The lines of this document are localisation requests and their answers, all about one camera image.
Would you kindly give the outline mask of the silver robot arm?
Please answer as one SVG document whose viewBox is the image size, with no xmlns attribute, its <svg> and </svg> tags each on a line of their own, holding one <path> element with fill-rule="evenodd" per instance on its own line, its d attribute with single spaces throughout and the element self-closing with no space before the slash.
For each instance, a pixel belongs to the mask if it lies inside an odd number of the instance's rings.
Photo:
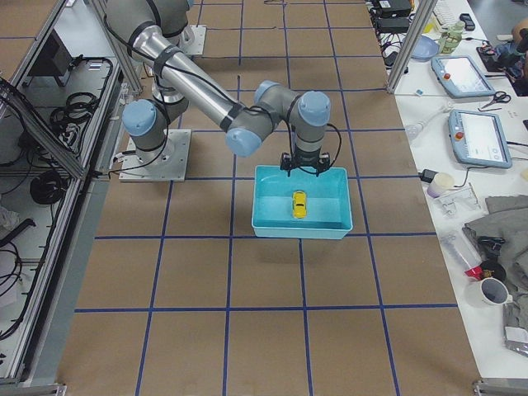
<svg viewBox="0 0 528 396">
<path fill-rule="evenodd" d="M 135 146 L 139 165 L 166 160 L 172 154 L 167 130 L 188 108 L 189 101 L 168 81 L 155 76 L 151 99 L 138 99 L 125 106 L 122 123 Z"/>
<path fill-rule="evenodd" d="M 239 157 L 257 151 L 285 122 L 290 151 L 282 155 L 281 169 L 299 168 L 319 175 L 333 165 L 321 151 L 329 126 L 331 101 L 322 92 L 297 93 L 278 82 L 263 81 L 252 106 L 235 101 L 181 49 L 192 1 L 109 1 L 103 22 L 127 54 L 147 64 L 161 82 L 158 101 L 175 92 L 197 107 L 225 132 L 225 142 Z"/>
</svg>

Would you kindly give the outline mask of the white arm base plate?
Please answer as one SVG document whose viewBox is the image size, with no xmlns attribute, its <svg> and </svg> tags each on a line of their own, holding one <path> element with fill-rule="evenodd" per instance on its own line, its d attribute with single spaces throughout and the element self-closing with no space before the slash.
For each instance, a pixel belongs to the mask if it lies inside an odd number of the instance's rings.
<svg viewBox="0 0 528 396">
<path fill-rule="evenodd" d="M 127 149 L 134 153 L 124 157 L 119 179 L 122 182 L 183 182 L 191 145 L 191 131 L 168 129 L 168 142 L 151 153 L 137 151 L 132 138 Z"/>
<path fill-rule="evenodd" d="M 202 55 L 205 49 L 205 25 L 186 26 L 179 35 L 178 46 L 188 56 Z"/>
</svg>

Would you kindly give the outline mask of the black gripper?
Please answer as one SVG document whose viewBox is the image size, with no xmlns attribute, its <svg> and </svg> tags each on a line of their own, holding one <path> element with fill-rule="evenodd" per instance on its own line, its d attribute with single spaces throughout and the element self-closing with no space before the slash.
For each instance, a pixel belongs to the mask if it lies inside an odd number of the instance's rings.
<svg viewBox="0 0 528 396">
<path fill-rule="evenodd" d="M 328 153 L 324 153 L 322 156 L 318 155 L 318 152 L 304 153 L 294 152 L 283 153 L 280 158 L 280 170 L 287 171 L 287 177 L 291 177 L 293 169 L 311 167 L 316 170 L 316 177 L 318 177 L 323 170 L 330 168 L 330 158 Z"/>
</svg>

